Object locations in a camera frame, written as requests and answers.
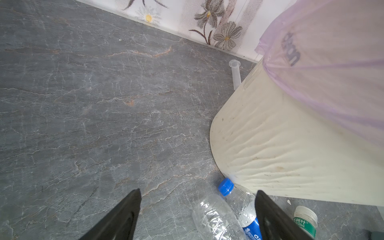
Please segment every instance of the purple trash bag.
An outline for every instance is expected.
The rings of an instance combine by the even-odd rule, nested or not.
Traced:
[[[298,0],[255,51],[289,95],[384,146],[384,1]]]

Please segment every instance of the cream-colored plastic bin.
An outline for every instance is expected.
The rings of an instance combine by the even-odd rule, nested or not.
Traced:
[[[282,91],[260,62],[215,116],[224,176],[254,193],[384,206],[384,150]]]

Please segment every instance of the blue bottle label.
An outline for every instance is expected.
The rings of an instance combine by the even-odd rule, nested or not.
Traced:
[[[262,240],[259,221],[257,218],[247,227],[244,227],[244,232],[250,240]]]

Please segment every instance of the bottle label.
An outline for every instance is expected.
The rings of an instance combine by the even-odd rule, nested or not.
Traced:
[[[259,221],[257,218],[247,227],[244,227],[244,232],[250,240],[261,240],[262,233],[260,231]]]
[[[314,228],[314,226],[312,224],[310,224],[310,222],[308,222],[307,220],[305,219],[302,219],[300,217],[295,217],[293,218],[293,221],[299,225],[299,227],[305,229],[307,232],[309,232],[313,238],[315,237],[316,235],[316,228]]]

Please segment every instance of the white daisy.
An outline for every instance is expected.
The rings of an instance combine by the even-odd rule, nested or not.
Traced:
[[[137,11],[137,18],[147,23],[158,26],[160,24],[161,17],[158,9],[151,6],[142,6]]]

